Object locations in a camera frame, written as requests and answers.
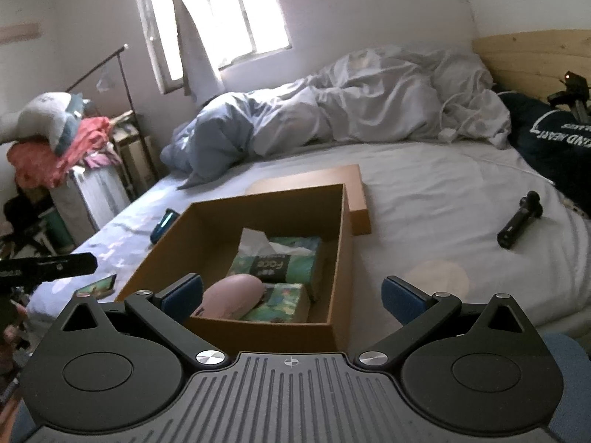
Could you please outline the black tripod device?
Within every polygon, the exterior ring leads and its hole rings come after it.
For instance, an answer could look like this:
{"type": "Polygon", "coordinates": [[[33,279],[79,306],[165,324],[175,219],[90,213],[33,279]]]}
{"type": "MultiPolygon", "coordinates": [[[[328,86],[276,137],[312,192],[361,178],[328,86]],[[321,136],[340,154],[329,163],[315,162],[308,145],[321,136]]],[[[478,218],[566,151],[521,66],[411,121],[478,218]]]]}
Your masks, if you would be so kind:
{"type": "Polygon", "coordinates": [[[547,102],[553,108],[568,106],[580,123],[589,124],[590,110],[587,103],[590,101],[590,86],[587,80],[579,74],[568,71],[561,83],[565,89],[549,95],[547,102]]]}

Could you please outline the crumpled grey duvet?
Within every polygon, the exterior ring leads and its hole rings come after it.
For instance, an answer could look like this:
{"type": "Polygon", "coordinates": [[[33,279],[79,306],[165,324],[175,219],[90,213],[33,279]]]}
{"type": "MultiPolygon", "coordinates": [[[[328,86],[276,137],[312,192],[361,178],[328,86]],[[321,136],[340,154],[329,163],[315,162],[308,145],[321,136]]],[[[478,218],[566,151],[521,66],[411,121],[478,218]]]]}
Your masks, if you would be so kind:
{"type": "Polygon", "coordinates": [[[485,90],[493,92],[506,126],[493,138],[473,140],[502,148],[510,114],[477,54],[434,44],[359,50],[276,88],[211,99],[174,131],[160,159],[194,186],[220,178],[243,161],[308,145],[442,141],[443,103],[455,93],[485,90]]]}

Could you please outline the black handheld massager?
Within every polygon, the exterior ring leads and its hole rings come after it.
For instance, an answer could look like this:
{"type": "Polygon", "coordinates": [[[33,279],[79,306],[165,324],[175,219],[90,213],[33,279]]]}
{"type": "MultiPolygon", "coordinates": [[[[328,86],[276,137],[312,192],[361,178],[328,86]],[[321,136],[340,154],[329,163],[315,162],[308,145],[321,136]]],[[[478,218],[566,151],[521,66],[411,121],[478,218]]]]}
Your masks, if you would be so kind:
{"type": "Polygon", "coordinates": [[[509,222],[497,234],[497,243],[503,249],[511,249],[527,228],[530,221],[540,219],[543,215],[543,206],[540,195],[535,191],[529,191],[519,202],[517,212],[509,222]]]}

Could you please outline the teal small case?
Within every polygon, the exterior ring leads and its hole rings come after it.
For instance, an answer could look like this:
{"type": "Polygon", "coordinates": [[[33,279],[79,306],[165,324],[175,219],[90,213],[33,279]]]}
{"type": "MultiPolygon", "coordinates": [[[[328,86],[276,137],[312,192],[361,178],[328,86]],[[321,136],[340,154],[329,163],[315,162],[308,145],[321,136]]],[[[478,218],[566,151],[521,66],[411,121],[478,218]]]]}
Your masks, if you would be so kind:
{"type": "Polygon", "coordinates": [[[150,233],[150,243],[155,245],[179,217],[180,214],[178,212],[170,208],[166,209],[163,216],[150,233]]]}

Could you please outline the green patterned packet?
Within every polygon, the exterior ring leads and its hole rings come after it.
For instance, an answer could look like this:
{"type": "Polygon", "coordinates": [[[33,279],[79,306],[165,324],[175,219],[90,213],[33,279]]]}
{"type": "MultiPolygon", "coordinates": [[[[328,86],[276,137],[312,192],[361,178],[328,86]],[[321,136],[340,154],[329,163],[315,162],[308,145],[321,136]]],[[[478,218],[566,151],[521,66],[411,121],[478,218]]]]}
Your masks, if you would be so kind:
{"type": "Polygon", "coordinates": [[[311,299],[301,283],[264,284],[266,293],[242,321],[256,323],[297,324],[308,321],[311,299]]]}

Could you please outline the brown cardboard box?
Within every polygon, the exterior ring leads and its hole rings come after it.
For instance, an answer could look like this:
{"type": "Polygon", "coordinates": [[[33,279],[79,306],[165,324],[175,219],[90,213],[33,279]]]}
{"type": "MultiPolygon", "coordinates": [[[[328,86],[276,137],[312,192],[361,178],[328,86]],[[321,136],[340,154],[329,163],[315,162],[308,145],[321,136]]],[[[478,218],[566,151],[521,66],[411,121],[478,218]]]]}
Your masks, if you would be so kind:
{"type": "Polygon", "coordinates": [[[280,309],[256,321],[189,315],[185,327],[230,355],[346,351],[353,294],[353,235],[340,184],[191,204],[119,292],[158,292],[197,274],[204,287],[253,274],[279,288],[280,309]]]}

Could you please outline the pink computer mouse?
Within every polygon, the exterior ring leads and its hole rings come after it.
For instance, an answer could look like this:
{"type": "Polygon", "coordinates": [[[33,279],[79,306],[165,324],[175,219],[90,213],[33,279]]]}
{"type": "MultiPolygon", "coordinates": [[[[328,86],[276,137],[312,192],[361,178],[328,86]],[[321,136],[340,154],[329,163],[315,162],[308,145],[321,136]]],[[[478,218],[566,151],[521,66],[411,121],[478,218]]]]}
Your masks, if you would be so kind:
{"type": "Polygon", "coordinates": [[[259,304],[266,293],[263,282],[249,274],[235,274],[204,291],[193,317],[238,320],[259,304]]]}

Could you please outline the green tissue pack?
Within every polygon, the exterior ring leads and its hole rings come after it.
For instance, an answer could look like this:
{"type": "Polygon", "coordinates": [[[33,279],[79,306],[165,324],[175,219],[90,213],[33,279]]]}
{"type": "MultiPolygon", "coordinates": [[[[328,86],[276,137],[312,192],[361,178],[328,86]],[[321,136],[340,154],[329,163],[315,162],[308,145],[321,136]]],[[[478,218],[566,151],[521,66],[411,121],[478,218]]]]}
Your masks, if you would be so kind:
{"type": "Polygon", "coordinates": [[[318,236],[267,237],[263,231],[245,228],[228,276],[249,274],[267,284],[301,283],[315,301],[321,292],[324,258],[318,236]]]}

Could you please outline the white bed sheet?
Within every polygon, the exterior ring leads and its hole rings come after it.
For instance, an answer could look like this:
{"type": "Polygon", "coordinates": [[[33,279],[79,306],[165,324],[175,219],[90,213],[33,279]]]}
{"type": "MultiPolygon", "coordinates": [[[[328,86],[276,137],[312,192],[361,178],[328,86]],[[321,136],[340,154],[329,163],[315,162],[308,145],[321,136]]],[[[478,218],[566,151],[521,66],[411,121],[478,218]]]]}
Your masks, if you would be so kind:
{"type": "Polygon", "coordinates": [[[389,275],[413,281],[444,263],[461,267],[468,302],[514,296],[544,332],[578,338],[590,329],[590,223],[513,149],[486,143],[356,144],[307,150],[232,168],[212,183],[184,188],[168,176],[81,245],[98,260],[99,276],[126,282],[149,250],[149,235],[166,209],[245,193],[254,182],[341,165],[360,167],[372,231],[353,240],[353,323],[358,343],[384,336],[397,321],[381,301],[389,275]],[[543,215],[511,249],[497,234],[529,191],[543,215]]]}

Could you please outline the white window curtain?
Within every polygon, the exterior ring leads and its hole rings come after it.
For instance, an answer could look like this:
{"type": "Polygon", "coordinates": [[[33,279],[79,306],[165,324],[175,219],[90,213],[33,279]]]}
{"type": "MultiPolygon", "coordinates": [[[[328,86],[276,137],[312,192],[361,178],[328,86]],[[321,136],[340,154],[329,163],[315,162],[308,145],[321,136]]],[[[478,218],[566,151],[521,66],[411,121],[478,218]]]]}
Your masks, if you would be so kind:
{"type": "Polygon", "coordinates": [[[184,92],[196,105],[204,104],[224,91],[217,69],[206,53],[189,0],[171,0],[177,28],[177,42],[183,70],[184,92]]]}

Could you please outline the dark blue printed garment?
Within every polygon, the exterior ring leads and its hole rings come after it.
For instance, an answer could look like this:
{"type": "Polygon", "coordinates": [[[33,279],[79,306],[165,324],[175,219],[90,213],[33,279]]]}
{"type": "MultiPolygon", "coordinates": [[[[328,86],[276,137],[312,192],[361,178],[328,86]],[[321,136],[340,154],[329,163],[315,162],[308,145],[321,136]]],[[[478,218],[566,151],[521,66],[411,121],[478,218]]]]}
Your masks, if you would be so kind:
{"type": "Polygon", "coordinates": [[[508,141],[539,174],[590,211],[590,127],[566,110],[515,91],[499,94],[511,118],[508,141]]]}

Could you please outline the white radiator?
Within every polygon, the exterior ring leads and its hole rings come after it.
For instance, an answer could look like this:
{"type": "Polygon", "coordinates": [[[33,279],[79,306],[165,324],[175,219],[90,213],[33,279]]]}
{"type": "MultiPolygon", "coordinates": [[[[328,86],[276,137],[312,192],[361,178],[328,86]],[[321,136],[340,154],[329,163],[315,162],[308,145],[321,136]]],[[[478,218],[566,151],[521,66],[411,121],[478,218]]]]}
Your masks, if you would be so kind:
{"type": "Polygon", "coordinates": [[[64,182],[49,190],[76,245],[81,245],[121,213],[130,200],[114,166],[74,166],[64,182]]]}

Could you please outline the smartphone with lit screen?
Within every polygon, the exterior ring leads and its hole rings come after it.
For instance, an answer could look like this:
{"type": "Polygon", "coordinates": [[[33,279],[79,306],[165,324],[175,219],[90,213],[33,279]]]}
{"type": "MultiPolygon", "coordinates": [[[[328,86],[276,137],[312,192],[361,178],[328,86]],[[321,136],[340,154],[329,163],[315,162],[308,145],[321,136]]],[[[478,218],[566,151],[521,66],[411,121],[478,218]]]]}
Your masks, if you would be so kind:
{"type": "Polygon", "coordinates": [[[93,283],[85,285],[74,292],[76,297],[93,296],[95,299],[104,299],[114,292],[116,275],[111,274],[93,283]]]}

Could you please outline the window with white frame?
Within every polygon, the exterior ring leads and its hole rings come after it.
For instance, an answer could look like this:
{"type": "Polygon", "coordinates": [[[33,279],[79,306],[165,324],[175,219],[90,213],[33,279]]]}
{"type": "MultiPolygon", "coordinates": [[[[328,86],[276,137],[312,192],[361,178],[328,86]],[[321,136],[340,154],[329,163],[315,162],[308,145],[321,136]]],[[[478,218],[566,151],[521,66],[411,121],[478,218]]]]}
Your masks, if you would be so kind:
{"type": "MultiPolygon", "coordinates": [[[[184,92],[172,1],[137,0],[137,5],[160,91],[184,92]]],[[[280,0],[189,0],[189,11],[220,77],[232,65],[290,48],[280,0]]]]}

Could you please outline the wooden headboard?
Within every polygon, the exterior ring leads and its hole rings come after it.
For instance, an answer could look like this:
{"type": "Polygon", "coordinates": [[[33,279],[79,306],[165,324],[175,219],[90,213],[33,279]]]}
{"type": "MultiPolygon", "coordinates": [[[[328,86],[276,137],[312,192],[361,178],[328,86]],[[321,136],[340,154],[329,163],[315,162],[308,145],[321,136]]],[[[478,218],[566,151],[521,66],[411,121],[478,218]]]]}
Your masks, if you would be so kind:
{"type": "Polygon", "coordinates": [[[591,32],[541,30],[475,39],[472,48],[494,82],[544,100],[564,89],[567,72],[590,78],[591,32]]]}

